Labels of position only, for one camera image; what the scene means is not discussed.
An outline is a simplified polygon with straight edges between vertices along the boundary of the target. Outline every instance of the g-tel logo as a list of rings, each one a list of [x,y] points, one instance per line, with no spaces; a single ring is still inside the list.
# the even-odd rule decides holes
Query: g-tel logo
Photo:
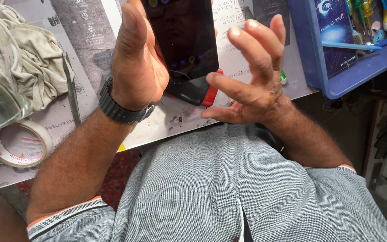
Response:
[[[317,8],[319,9],[319,12],[321,14],[326,14],[329,12],[332,7],[331,7],[331,1],[330,0],[323,0],[317,5]]]

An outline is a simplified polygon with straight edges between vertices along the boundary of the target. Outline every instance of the black phone screen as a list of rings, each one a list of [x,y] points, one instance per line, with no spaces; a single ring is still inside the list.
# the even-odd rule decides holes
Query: black phone screen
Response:
[[[211,0],[142,2],[174,84],[218,71]]]

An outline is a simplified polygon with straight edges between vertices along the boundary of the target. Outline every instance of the white cloth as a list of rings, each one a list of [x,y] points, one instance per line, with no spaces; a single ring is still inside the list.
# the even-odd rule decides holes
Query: white cloth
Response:
[[[0,84],[32,100],[35,111],[45,109],[68,91],[62,58],[50,31],[26,24],[0,0]]]

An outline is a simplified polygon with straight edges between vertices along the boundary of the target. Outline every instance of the black watch strap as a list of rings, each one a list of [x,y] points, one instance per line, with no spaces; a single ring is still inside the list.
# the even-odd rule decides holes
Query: black watch strap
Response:
[[[113,78],[110,78],[102,88],[101,98],[99,99],[99,107],[107,117],[119,123],[132,124],[141,122],[152,114],[155,109],[154,105],[150,105],[141,111],[130,111],[119,106],[110,96],[112,85]]]

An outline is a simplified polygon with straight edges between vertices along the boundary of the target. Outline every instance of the yellow screwdriver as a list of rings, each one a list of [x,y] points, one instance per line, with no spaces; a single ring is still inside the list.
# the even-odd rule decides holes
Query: yellow screwdriver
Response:
[[[372,0],[364,0],[364,3],[362,5],[364,17],[365,17],[365,20],[367,21],[368,28],[371,28],[370,16],[373,15],[373,13],[374,13],[373,8],[371,7],[371,1]]]

